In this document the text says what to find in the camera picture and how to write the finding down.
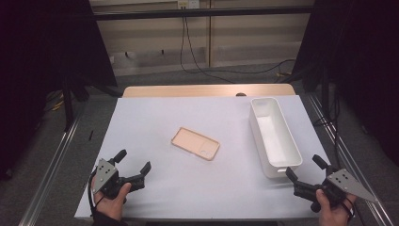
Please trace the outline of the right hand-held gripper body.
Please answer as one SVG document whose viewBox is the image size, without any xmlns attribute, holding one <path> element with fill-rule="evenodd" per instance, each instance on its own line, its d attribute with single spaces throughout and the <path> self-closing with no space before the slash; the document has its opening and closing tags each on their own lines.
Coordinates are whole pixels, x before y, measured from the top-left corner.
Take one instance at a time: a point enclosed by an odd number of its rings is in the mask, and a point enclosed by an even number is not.
<svg viewBox="0 0 399 226">
<path fill-rule="evenodd" d="M 294 195 L 310 201 L 311 210 L 314 213 L 318 213 L 321 210 L 320 203 L 316 199 L 317 189 L 324 191 L 331 207 L 342 204 L 348 194 L 369 202 L 378 202 L 378 199 L 346 169 L 330 173 L 321 185 L 301 182 L 294 175 Z"/>
</svg>

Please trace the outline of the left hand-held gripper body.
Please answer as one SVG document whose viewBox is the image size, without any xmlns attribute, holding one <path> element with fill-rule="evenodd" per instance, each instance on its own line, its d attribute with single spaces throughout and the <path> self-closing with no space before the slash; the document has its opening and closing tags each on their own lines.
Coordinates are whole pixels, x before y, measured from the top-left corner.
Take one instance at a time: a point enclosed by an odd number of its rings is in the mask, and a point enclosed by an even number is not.
<svg viewBox="0 0 399 226">
<path fill-rule="evenodd" d="M 115 163 L 111 160 L 105 161 L 103 158 L 99 160 L 97 169 L 95 170 L 95 182 L 92 192 L 94 194 L 102 192 L 108 199 L 113 200 L 118 197 L 120 189 L 125 184 L 130 184 L 130 192 L 145 187 L 146 167 L 143 167 L 138 175 L 132 177 L 120 177 L 119 171 L 115 167 Z"/>
</svg>

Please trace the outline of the white plastic bin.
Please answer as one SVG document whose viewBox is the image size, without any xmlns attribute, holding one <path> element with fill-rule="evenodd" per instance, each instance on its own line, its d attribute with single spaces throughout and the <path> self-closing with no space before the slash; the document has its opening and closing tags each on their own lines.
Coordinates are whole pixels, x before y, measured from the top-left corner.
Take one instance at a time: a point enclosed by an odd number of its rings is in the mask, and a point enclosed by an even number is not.
<svg viewBox="0 0 399 226">
<path fill-rule="evenodd" d="M 252 99 L 249 123 L 266 177 L 285 177 L 288 168 L 295 170 L 302 164 L 301 153 L 276 98 Z"/>
</svg>

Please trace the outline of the beige phone case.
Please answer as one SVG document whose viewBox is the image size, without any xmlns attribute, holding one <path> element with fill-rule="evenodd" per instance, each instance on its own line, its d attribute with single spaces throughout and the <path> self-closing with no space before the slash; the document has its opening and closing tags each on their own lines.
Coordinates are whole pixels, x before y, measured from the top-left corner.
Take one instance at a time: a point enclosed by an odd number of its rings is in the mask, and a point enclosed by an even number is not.
<svg viewBox="0 0 399 226">
<path fill-rule="evenodd" d="M 215 158 L 220 147 L 218 141 L 184 127 L 177 131 L 171 143 L 207 161 Z"/>
</svg>

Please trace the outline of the person's left hand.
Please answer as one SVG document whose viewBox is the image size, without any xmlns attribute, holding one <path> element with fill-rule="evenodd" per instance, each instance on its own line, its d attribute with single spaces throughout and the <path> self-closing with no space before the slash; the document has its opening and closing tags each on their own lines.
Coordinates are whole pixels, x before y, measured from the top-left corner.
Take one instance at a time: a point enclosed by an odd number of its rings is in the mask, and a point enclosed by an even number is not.
<svg viewBox="0 0 399 226">
<path fill-rule="evenodd" d="M 96 210 L 107 217 L 120 221 L 122 218 L 124 200 L 127 197 L 131 186 L 130 183 L 123 185 L 115 199 L 106 198 L 101 191 L 95 193 L 94 201 Z"/>
</svg>

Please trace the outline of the person's right hand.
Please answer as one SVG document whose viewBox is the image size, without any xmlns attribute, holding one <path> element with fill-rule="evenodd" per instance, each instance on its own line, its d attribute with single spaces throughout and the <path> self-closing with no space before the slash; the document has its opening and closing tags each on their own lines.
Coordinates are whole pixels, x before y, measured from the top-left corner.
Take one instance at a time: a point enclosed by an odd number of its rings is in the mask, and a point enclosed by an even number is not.
<svg viewBox="0 0 399 226">
<path fill-rule="evenodd" d="M 342 204 L 330 207 L 329 200 L 322 189 L 316 190 L 316 199 L 320 203 L 319 226 L 347 226 L 354 216 L 355 195 L 347 194 Z"/>
</svg>

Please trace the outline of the black stand leg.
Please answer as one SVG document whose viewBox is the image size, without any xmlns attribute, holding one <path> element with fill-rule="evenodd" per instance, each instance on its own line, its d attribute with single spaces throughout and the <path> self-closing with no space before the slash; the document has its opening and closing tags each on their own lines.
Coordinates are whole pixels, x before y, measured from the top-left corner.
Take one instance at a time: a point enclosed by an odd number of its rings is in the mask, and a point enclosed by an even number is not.
<svg viewBox="0 0 399 226">
<path fill-rule="evenodd" d="M 63 80 L 62 92 L 63 92 L 63 103 L 64 103 L 64 110 L 65 110 L 65 116 L 66 116 L 64 131 L 67 132 L 71 128 L 71 126 L 74 122 L 74 115 L 73 115 L 73 108 L 72 108 L 72 95 L 71 95 L 71 90 L 68 85 L 67 78 L 65 78 Z"/>
</svg>

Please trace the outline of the dark curtain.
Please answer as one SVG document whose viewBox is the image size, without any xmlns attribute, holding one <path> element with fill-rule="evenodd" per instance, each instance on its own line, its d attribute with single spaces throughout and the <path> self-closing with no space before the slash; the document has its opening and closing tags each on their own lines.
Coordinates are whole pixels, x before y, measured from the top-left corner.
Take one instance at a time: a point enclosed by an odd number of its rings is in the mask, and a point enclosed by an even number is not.
<svg viewBox="0 0 399 226">
<path fill-rule="evenodd" d="M 33 137 L 52 91 L 115 87 L 89 0 L 0 0 L 0 180 Z"/>
<path fill-rule="evenodd" d="M 294 75 L 334 81 L 399 167 L 399 0 L 314 0 Z"/>
</svg>

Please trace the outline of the black horizontal bar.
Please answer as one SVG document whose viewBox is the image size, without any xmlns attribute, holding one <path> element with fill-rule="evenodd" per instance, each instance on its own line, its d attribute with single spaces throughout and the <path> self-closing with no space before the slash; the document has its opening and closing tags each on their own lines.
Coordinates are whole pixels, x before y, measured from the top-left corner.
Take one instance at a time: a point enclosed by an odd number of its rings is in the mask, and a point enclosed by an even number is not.
<svg viewBox="0 0 399 226">
<path fill-rule="evenodd" d="M 94 13 L 90 19 L 95 21 L 141 20 L 141 19 L 169 19 L 217 16 L 247 16 L 247 15 L 276 15 L 311 13 L 312 6 L 267 7 L 267 8 L 199 8 L 199 9 L 171 9 L 132 12 L 104 12 Z"/>
</svg>

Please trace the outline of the metal floor rail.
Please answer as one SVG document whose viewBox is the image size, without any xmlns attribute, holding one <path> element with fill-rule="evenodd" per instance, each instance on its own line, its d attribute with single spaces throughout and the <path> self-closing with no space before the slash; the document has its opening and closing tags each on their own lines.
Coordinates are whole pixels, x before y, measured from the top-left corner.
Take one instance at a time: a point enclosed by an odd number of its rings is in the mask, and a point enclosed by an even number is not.
<svg viewBox="0 0 399 226">
<path fill-rule="evenodd" d="M 50 189 L 57 176 L 60 165 L 71 145 L 75 131 L 82 118 L 85 108 L 85 104 L 78 104 L 76 109 L 72 112 L 72 122 L 69 128 L 63 133 L 62 139 L 60 140 L 56 148 L 55 155 L 53 156 L 49 167 L 45 171 L 44 176 L 40 181 L 39 187 L 35 192 L 35 195 L 31 199 L 30 204 L 25 210 L 19 226 L 35 226 L 43 205 L 45 204 L 45 201 L 49 195 Z"/>
<path fill-rule="evenodd" d="M 366 189 L 368 189 L 377 199 L 378 202 L 365 201 L 365 206 L 373 216 L 378 226 L 394 226 L 392 218 L 385 208 L 382 200 L 372 187 L 372 184 L 367 179 L 366 175 L 361 171 L 358 161 L 354 158 L 351 150 L 346 145 L 341 135 L 339 134 L 339 127 L 335 125 L 334 120 L 329 120 L 322 110 L 322 104 L 315 94 L 308 97 L 313 111 L 317 115 L 315 124 L 326 131 L 331 144 L 334 146 L 333 160 L 337 162 L 337 166 L 346 168 Z"/>
</svg>

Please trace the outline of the white wall socket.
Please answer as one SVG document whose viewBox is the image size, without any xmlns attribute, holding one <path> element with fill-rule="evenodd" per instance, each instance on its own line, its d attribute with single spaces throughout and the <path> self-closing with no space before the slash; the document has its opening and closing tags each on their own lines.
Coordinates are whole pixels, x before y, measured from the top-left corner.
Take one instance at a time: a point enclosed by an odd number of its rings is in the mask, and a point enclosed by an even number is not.
<svg viewBox="0 0 399 226">
<path fill-rule="evenodd" d="M 199 9 L 200 0 L 178 0 L 178 9 Z"/>
</svg>

